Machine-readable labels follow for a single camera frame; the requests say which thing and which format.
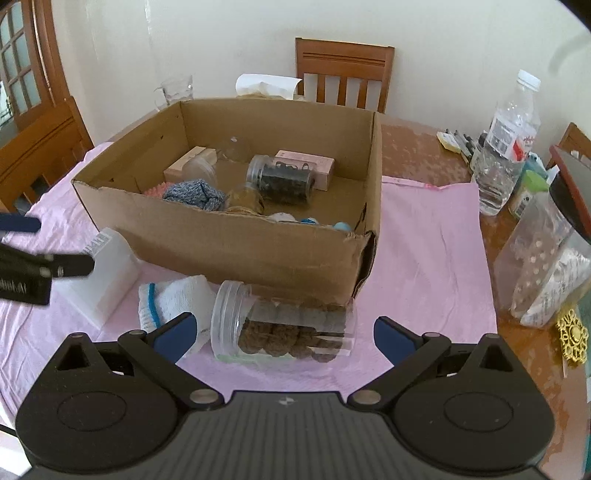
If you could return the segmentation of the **white sock blue stripe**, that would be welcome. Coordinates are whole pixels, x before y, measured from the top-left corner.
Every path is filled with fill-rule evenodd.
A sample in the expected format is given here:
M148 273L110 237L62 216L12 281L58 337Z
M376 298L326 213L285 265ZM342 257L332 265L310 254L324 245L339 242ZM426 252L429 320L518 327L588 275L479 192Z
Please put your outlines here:
M197 338L185 356L197 353L211 337L211 316L216 292L204 275L138 287L140 328L152 332L182 313L197 320Z

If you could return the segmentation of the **white green medical bottle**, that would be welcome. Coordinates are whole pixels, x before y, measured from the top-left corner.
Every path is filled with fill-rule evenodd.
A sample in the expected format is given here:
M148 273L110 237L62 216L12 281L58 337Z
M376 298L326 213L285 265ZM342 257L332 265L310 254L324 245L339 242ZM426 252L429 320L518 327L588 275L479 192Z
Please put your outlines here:
M94 260L87 277L58 280L58 294L94 327L102 328L140 274L139 263L125 238L104 228L85 247Z

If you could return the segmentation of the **clear jar of brown balls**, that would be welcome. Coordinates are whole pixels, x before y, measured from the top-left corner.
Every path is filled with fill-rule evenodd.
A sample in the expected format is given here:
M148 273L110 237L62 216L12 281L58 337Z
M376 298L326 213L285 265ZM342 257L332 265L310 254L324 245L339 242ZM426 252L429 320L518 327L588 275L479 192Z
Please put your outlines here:
M353 303L257 295L254 288L226 280L211 316L211 348L226 363L256 366L294 362L329 363L349 356L356 342Z

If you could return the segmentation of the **light blue plush toy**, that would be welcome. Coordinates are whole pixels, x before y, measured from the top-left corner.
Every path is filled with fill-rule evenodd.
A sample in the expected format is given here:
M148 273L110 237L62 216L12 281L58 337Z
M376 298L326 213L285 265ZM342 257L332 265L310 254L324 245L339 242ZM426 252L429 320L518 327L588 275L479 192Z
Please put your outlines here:
M301 224L322 226L322 223L318 222L318 220L313 217L301 219ZM342 221L337 222L334 225L332 225L332 228L334 228L335 230L344 231L344 232L352 232L353 231L352 227L349 226L348 223L342 222Z

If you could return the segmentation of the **blue white knitted sock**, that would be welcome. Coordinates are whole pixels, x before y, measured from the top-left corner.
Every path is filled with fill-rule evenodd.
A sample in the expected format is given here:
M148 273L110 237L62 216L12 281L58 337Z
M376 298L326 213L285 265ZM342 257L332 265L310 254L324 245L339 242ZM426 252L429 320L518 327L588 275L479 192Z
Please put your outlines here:
M211 212L224 208L225 194L204 179L198 179L171 185L162 195L162 199Z

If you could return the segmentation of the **clear jar of black clips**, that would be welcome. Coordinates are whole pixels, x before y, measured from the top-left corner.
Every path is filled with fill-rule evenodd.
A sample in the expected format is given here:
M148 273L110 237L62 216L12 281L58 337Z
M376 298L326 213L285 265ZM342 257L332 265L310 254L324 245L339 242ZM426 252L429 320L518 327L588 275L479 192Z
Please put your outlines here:
M252 183L264 199L274 203L308 205L315 179L310 170L298 170L280 163L276 157L256 155L249 162L246 182Z

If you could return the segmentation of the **pink cloth table cover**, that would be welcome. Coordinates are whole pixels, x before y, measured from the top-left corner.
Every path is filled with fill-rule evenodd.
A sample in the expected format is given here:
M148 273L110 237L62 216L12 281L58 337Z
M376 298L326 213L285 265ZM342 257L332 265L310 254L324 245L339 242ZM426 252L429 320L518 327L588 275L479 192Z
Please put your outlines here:
M210 347L187 354L183 369L224 396L235 390L353 393L390 368L374 345L373 328L388 316L416 332L437 331L475 343L497 328L480 228L477 187L435 187L384 177L377 255L356 297L353 351L328 364L276 368L225 363ZM1 421L11 425L41 370L64 338L83 331L111 341L138 326L138 294L130 289L109 320L94 326L58 291L48 306L1 305Z

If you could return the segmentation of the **beige small carton box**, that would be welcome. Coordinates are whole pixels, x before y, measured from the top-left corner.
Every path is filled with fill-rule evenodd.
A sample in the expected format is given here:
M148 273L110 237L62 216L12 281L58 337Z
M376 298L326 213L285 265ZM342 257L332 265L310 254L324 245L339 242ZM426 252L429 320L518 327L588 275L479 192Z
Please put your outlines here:
M217 154L213 148L196 146L164 170L164 179L170 183L202 179L215 186L216 163Z

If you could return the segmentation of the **large clear jar red lid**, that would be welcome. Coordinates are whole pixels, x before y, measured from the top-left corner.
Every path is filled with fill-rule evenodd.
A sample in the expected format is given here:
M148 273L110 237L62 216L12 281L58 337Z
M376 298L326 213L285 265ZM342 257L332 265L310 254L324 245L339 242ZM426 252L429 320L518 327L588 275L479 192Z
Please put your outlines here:
M590 162L553 146L558 173L525 207L493 266L497 308L541 328L590 279Z

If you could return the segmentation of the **pink small carton box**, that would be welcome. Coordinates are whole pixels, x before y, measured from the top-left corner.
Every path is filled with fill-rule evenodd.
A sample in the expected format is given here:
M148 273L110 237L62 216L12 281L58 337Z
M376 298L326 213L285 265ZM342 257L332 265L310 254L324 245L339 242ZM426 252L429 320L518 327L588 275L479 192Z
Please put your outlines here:
M335 159L321 155L280 150L276 153L276 160L298 170L310 170L314 174L314 188L319 191L328 191L332 180L332 170Z

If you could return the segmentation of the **clear glass mug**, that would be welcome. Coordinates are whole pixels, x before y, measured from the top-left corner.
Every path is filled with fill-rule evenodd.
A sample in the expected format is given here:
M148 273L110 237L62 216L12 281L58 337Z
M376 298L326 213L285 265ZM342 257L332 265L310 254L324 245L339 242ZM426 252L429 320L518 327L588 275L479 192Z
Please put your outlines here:
M193 99L193 77L182 75L163 81L153 91L154 105L157 111L183 101Z

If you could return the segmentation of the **clear plastic water bottle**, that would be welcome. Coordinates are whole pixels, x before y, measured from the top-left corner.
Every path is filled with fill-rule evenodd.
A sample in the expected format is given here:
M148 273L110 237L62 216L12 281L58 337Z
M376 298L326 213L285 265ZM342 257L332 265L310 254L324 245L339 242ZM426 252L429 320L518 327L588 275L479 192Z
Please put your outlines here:
M532 150L541 126L540 87L538 77L520 70L514 91L497 105L472 175L485 216L496 216L506 205Z

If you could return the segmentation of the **tissue box with white tissue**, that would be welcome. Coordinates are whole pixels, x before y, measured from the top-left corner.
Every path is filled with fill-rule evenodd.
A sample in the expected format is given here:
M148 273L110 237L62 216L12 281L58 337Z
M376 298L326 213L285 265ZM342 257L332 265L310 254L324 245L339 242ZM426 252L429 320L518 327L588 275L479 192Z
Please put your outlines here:
M238 96L277 97L294 100L301 79L266 74L242 74L236 79L235 93Z

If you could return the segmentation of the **wooden chair at right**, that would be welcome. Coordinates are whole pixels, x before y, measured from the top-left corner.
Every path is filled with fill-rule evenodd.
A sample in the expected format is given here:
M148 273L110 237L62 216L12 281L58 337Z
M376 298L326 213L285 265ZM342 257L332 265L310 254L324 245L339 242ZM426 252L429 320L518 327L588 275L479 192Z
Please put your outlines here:
M587 167L590 166L591 141L574 122L569 123L557 147L570 153Z

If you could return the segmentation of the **wooden chair behind table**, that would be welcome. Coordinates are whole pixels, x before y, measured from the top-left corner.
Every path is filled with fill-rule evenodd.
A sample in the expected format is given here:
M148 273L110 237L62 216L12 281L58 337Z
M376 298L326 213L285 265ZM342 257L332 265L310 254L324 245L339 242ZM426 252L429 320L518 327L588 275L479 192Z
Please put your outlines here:
M295 70L301 84L297 94L304 96L304 77L315 76L315 101L325 103L327 79L339 78L337 104L346 105L349 80L360 81L356 107L366 109L370 82L381 85L377 112L385 114L394 68L392 46L379 46L352 42L317 40L297 37L294 39Z

